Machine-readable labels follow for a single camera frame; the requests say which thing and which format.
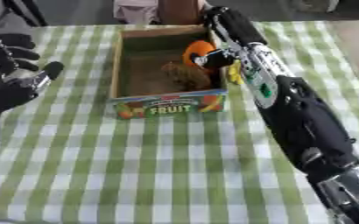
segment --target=table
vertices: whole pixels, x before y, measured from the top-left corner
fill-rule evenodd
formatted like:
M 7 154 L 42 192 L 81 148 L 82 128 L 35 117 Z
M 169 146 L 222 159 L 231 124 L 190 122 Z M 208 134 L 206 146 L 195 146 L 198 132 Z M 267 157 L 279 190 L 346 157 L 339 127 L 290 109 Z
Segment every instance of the table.
M 304 176 L 272 140 L 245 87 L 221 113 L 117 120 L 106 104 L 123 29 L 40 30 L 40 64 L 67 70 L 1 120 L 0 221 L 327 223 Z M 259 23 L 287 65 L 330 102 L 359 155 L 359 78 L 323 22 Z

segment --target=black robotic glove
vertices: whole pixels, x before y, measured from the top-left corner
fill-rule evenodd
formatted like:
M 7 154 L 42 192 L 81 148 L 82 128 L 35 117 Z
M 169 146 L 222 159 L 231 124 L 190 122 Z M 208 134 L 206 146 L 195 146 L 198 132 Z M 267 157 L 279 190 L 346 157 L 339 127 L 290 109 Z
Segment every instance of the black robotic glove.
M 19 68 L 33 72 L 39 70 L 27 61 L 39 59 L 39 55 L 31 51 L 34 47 L 31 36 L 0 34 L 0 87 L 4 84 L 3 79 Z
M 39 70 L 38 66 L 29 61 L 39 59 L 39 55 L 32 51 L 34 47 L 31 36 L 0 35 L 0 113 L 36 98 L 39 91 L 49 84 L 50 80 L 55 80 L 62 71 L 61 63 L 52 62 L 34 77 L 4 82 L 4 78 L 18 69 L 31 72 Z

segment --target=box label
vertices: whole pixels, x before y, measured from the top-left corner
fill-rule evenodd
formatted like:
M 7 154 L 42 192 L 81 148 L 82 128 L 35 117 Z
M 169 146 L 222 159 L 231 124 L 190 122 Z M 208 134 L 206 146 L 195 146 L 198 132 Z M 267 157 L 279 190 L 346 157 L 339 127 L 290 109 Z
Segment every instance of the box label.
M 182 98 L 179 96 L 162 97 L 154 101 L 119 102 L 116 112 L 123 119 L 133 117 L 167 116 L 177 113 L 221 111 L 224 106 L 223 94 L 212 94 Z

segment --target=silver metal joint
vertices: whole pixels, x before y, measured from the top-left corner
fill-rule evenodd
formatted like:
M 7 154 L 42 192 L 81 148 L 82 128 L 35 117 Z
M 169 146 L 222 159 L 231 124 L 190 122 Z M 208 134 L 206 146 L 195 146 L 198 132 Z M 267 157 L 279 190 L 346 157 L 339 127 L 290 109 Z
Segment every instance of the silver metal joint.
M 317 186 L 335 223 L 359 223 L 359 165 Z

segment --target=orange fruit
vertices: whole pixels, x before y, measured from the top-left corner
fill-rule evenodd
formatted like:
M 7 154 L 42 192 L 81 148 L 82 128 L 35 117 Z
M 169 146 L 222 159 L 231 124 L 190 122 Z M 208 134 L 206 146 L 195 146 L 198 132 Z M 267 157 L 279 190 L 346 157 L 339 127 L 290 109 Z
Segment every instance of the orange fruit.
M 197 65 L 194 64 L 192 62 L 192 60 L 190 59 L 190 56 L 192 55 L 192 53 L 197 53 L 200 56 L 206 56 L 208 53 L 214 51 L 215 49 L 216 48 L 211 43 L 208 43 L 207 41 L 204 41 L 204 40 L 198 40 L 198 41 L 193 42 L 187 48 L 187 50 L 182 55 L 182 59 L 183 59 L 185 65 L 194 67 Z

